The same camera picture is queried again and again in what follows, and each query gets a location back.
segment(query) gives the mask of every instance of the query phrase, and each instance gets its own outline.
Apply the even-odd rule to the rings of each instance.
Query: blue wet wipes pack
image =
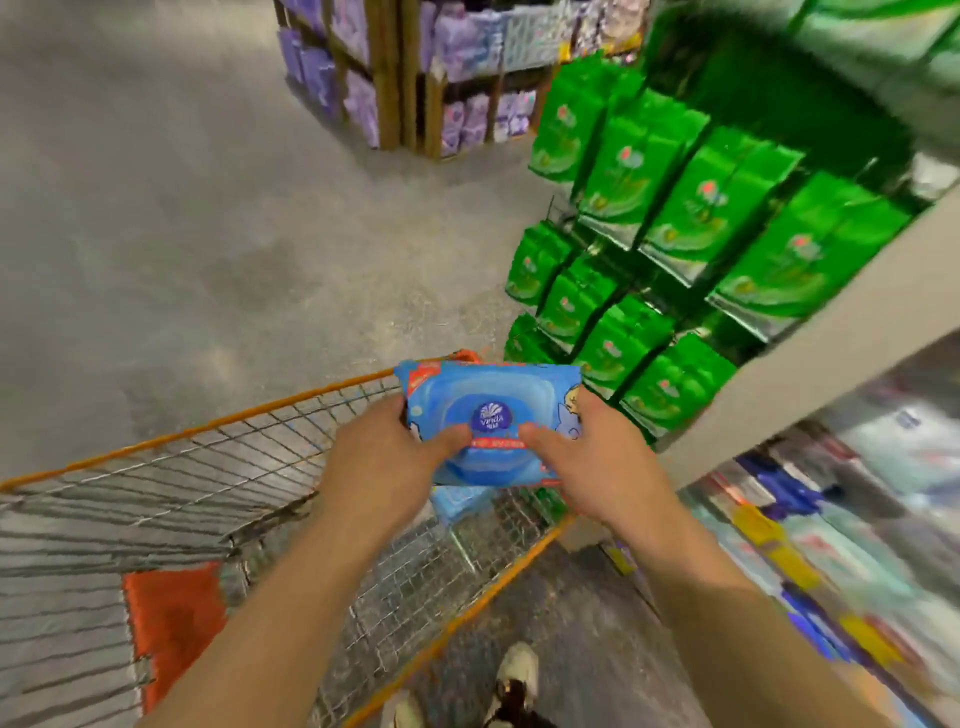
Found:
[[[467,364],[404,361],[394,369],[407,398],[407,425],[429,440],[466,423],[468,448],[434,473],[438,485],[506,487],[556,479],[518,438],[523,423],[580,436],[580,367],[558,364]]]

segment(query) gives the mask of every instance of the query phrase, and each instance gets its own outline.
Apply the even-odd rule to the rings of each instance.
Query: shoe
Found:
[[[537,699],[539,671],[540,661],[533,647],[527,643],[512,645],[496,672],[496,689],[484,725],[512,725],[521,714],[531,711]]]
[[[384,703],[380,728],[426,728],[420,703],[410,691],[397,691]]]

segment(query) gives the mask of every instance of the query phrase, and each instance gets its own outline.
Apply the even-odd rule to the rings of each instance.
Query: forearm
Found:
[[[319,513],[140,728],[302,728],[379,544]]]
[[[716,728],[883,725],[673,496],[621,536]]]

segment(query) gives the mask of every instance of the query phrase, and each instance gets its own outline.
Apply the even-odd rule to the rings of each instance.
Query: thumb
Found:
[[[453,457],[469,445],[471,438],[472,435],[468,425],[453,425],[422,443],[420,451],[430,464],[430,469],[435,470],[447,458]]]
[[[560,474],[565,470],[576,448],[575,440],[564,437],[556,430],[530,423],[521,425],[519,432],[523,444],[535,452],[554,473]]]

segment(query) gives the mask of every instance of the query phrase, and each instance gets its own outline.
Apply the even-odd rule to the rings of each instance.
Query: orange shopping cart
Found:
[[[149,712],[297,530],[337,428],[398,390],[377,372],[0,483],[0,724]],[[514,489],[451,527],[425,509],[350,606],[311,725],[371,715],[561,525]]]

